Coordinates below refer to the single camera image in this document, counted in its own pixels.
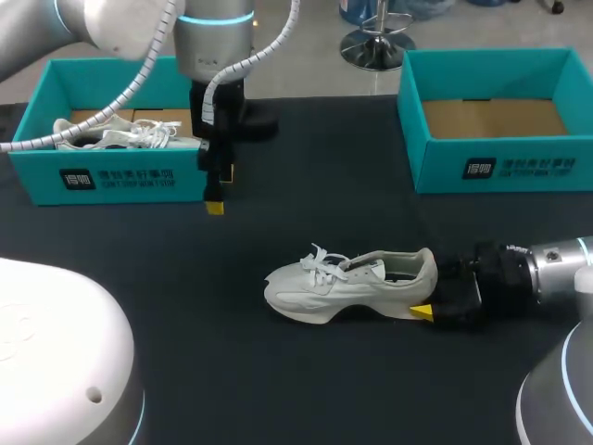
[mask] chrome stool base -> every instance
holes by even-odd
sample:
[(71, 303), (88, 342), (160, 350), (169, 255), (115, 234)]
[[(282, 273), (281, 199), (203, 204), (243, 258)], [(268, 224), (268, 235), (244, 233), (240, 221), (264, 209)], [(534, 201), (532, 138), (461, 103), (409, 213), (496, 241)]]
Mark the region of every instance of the chrome stool base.
[(346, 62), (369, 71), (391, 71), (401, 68), (406, 50), (416, 49), (416, 44), (404, 33), (369, 35), (356, 30), (347, 35), (340, 46)]

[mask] blue light ring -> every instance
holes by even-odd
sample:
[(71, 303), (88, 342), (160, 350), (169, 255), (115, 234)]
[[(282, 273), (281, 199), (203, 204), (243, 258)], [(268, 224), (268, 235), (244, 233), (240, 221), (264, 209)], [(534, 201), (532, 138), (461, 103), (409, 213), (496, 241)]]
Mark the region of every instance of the blue light ring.
[(185, 23), (190, 23), (192, 25), (199, 26), (232, 26), (248, 22), (252, 20), (254, 16), (255, 11), (251, 11), (249, 14), (237, 17), (236, 19), (196, 19), (194, 17), (180, 16), (179, 20)]

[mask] shoe heel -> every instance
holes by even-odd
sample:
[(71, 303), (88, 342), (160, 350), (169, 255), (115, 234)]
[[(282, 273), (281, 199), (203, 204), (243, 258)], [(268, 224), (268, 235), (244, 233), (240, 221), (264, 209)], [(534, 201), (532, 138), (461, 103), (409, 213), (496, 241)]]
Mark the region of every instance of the shoe heel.
[(401, 303), (373, 303), (372, 305), (369, 305), (369, 307), (385, 317), (403, 320), (414, 319), (410, 313), (410, 309), (403, 306)]

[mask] teal box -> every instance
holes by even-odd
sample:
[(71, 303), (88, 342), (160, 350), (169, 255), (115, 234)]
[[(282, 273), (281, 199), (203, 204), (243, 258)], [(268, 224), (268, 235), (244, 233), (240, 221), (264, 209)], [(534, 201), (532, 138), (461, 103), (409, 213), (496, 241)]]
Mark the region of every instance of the teal box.
[[(423, 101), (550, 99), (569, 135), (435, 139)], [(407, 52), (397, 99), (418, 193), (593, 190), (593, 83), (572, 49)]]
[[(15, 141), (52, 133), (73, 109), (101, 109), (132, 81), (141, 63), (117, 59), (64, 59), (47, 64)], [(189, 108), (191, 81), (175, 57), (161, 57), (132, 109)], [(206, 174), (196, 149), (42, 150), (12, 152), (10, 159), (38, 206), (201, 201)]]

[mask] floor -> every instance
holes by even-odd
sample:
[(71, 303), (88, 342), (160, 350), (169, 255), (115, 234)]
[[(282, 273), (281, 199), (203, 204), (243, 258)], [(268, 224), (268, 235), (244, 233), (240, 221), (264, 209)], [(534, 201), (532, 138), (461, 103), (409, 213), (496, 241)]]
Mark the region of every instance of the floor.
[[(419, 48), (476, 46), (572, 46), (593, 72), (593, 1), (567, 0), (566, 11), (552, 16), (536, 0), (485, 8), (458, 0), (446, 15), (417, 22), (409, 36)], [(289, 0), (256, 0), (256, 48), (268, 44), (284, 26)], [(350, 67), (339, 55), (343, 36), (355, 27), (343, 21), (337, 0), (303, 0), (292, 39), (263, 62), (247, 81), (247, 95), (304, 97), (385, 95), (399, 88), (399, 72), (372, 73)], [(172, 53), (168, 44), (167, 52)], [(100, 57), (87, 44), (76, 44), (50, 57)], [(0, 84), (0, 103), (27, 101), (45, 60)]]

